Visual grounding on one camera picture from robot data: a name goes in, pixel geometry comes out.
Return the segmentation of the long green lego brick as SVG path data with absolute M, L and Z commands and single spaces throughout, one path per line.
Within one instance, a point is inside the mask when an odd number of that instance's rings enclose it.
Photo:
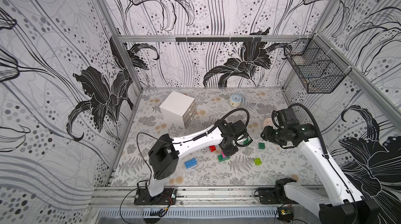
M 223 162 L 230 159 L 230 157 L 224 156 L 223 154 L 218 155 L 217 158 L 219 162 Z

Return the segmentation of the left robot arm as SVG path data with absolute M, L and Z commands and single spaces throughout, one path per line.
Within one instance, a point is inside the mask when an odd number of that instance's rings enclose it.
M 217 145 L 225 156 L 230 157 L 238 152 L 240 147 L 250 145 L 251 141 L 247 144 L 240 143 L 241 140 L 249 137 L 247 133 L 249 121 L 249 111 L 244 108 L 236 108 L 210 127 L 187 136 L 172 138 L 169 134 L 165 134 L 156 138 L 150 134 L 139 132 L 136 135 L 138 151 L 150 170 L 149 179 L 145 183 L 149 196 L 155 197 L 163 192 L 164 180 L 176 171 L 179 160 L 189 154 Z M 145 159 L 139 148 L 140 135 L 156 140 L 148 152 L 148 159 Z

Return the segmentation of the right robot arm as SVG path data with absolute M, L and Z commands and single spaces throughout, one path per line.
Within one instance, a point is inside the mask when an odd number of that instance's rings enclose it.
M 334 161 L 324 143 L 321 131 L 311 112 L 302 104 L 311 119 L 301 124 L 290 105 L 287 109 L 272 112 L 271 126 L 266 126 L 261 138 L 286 149 L 288 143 L 299 149 L 308 159 L 325 188 L 322 197 L 297 183 L 295 179 L 277 180 L 270 196 L 277 202 L 296 202 L 316 215 L 323 224 L 372 224 L 379 215 L 380 207 L 369 200 L 345 176 Z

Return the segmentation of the lime green lego brick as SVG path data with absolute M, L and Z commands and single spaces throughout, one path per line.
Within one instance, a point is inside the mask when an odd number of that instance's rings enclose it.
M 255 164 L 256 166 L 259 166 L 259 165 L 262 164 L 262 160 L 261 160 L 260 158 L 255 158 L 255 159 L 254 159 L 254 164 Z

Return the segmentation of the long light blue lego brick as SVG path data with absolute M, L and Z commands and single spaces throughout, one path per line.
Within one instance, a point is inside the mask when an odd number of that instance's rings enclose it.
M 193 168 L 198 165 L 198 162 L 195 158 L 192 158 L 184 163 L 186 169 Z

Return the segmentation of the large pink round clock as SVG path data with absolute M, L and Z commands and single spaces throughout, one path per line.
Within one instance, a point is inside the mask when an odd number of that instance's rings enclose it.
M 274 127 L 274 124 L 273 124 L 273 121 L 272 121 L 271 117 L 266 118 L 266 119 L 264 120 L 263 128 L 265 128 L 265 127 L 267 127 L 267 126 Z

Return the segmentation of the small blue cream alarm clock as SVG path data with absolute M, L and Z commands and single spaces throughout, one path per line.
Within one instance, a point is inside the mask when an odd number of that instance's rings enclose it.
M 240 94 L 232 94 L 229 98 L 229 104 L 234 107 L 238 108 L 245 103 L 245 98 Z

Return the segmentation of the white mini drawer cabinet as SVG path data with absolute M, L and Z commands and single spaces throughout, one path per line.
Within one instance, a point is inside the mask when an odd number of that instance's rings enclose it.
M 172 91 L 160 105 L 160 110 L 166 122 L 185 129 L 196 114 L 195 99 Z

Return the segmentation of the black wall hook bar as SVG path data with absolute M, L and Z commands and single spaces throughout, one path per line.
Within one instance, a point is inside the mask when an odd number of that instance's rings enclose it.
M 176 37 L 176 42 L 261 42 L 261 37 Z

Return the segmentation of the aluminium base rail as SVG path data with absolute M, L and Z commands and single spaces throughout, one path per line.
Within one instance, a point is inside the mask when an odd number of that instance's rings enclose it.
M 257 186 L 167 186 L 173 190 L 170 198 L 156 200 L 174 207 L 192 206 L 259 206 Z M 97 187 L 89 201 L 90 207 L 131 207 L 139 198 L 133 187 Z

